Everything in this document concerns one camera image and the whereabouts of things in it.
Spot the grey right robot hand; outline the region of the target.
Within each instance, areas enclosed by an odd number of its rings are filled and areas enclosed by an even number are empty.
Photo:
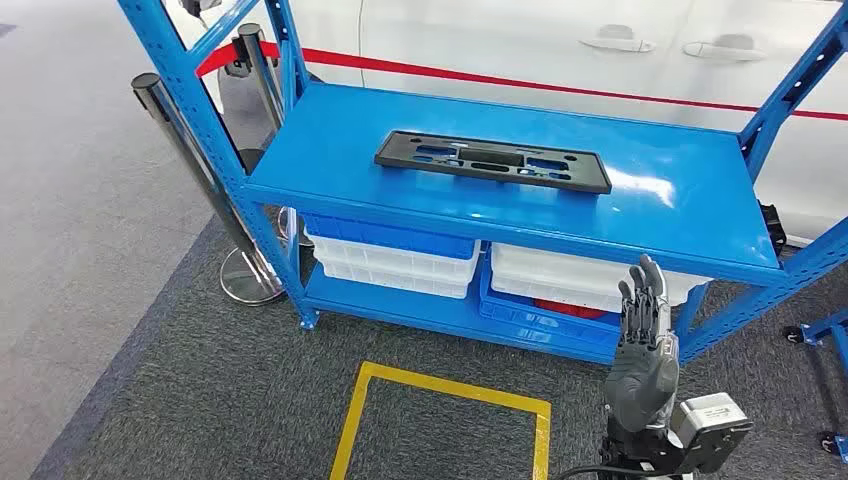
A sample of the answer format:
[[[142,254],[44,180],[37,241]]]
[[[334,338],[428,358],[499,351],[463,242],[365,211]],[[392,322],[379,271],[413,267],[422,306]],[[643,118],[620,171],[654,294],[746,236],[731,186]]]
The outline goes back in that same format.
[[[620,336],[604,383],[610,413],[629,432],[663,427],[679,381],[678,339],[672,330],[667,284],[648,255],[621,280]]]

